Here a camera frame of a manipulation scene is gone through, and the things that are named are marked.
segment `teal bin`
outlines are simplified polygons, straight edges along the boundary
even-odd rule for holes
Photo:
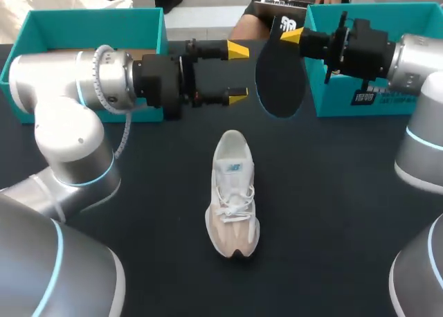
[[[343,11],[347,11],[348,27],[352,27],[353,19],[369,19],[371,28],[388,32],[392,42],[398,42],[404,33],[443,38],[443,12],[437,3],[310,6],[305,27],[330,34],[337,29]],[[411,114],[414,111],[416,97],[386,91],[388,82],[382,79],[370,82],[368,91],[375,92],[372,104],[353,105],[354,94],[361,88],[362,80],[332,75],[329,84],[325,84],[327,67],[322,60],[306,58],[305,65],[319,117]]]
[[[28,13],[19,36],[0,75],[0,87],[22,123],[33,123],[12,101],[8,75],[11,62],[19,55],[49,50],[97,48],[100,45],[131,50],[155,50],[168,54],[163,10],[160,8],[100,10],[33,10]],[[98,112],[103,122],[124,122],[124,115]],[[133,122],[159,122],[163,110],[146,107],[135,111]]]

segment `white robotic arm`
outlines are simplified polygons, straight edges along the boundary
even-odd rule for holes
[[[198,58],[248,57],[247,48],[227,41],[191,41],[186,48],[178,58],[144,55],[141,61],[109,46],[15,58],[9,72],[12,99],[35,115],[35,140],[48,167],[0,190],[2,316],[119,317],[125,297],[120,260],[59,222],[117,193],[116,159],[137,97],[162,107],[165,118],[178,118],[183,103],[229,105],[233,97],[247,95],[246,88],[202,94],[193,70]],[[98,110],[126,114],[115,152]]]
[[[419,96],[395,159],[395,171],[405,182],[443,194],[443,39],[404,35],[400,42],[355,19],[345,27],[343,13],[332,35],[295,30],[282,39],[300,45],[304,57],[322,59],[332,71],[369,80],[385,78],[389,89]],[[398,317],[443,316],[443,217],[435,220],[395,259],[389,292]]]

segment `logo sticker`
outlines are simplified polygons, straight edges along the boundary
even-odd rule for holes
[[[235,172],[240,172],[242,170],[242,164],[241,163],[234,163],[232,165],[229,165],[226,168],[226,172],[227,173],[235,173]]]

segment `white cable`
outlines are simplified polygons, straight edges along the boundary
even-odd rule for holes
[[[126,114],[125,129],[123,131],[122,140],[121,140],[120,145],[118,146],[117,150],[114,152],[114,156],[118,159],[118,157],[122,154],[123,150],[125,149],[127,139],[129,138],[132,115],[131,115],[131,111],[116,109],[116,108],[112,107],[109,104],[108,100],[105,98],[105,95],[103,94],[102,86],[100,84],[100,76],[99,76],[100,58],[107,51],[114,51],[114,49],[108,45],[102,45],[97,48],[96,52],[94,53],[93,59],[92,59],[92,65],[93,65],[92,76],[93,76],[94,90],[96,90],[96,95],[97,95],[98,101],[100,101],[100,104],[102,104],[102,106],[109,113]]]

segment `white sneaker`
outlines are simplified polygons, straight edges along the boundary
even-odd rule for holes
[[[214,247],[224,257],[250,256],[258,243],[260,223],[255,218],[254,163],[238,131],[229,130],[221,137],[211,182],[205,218]]]

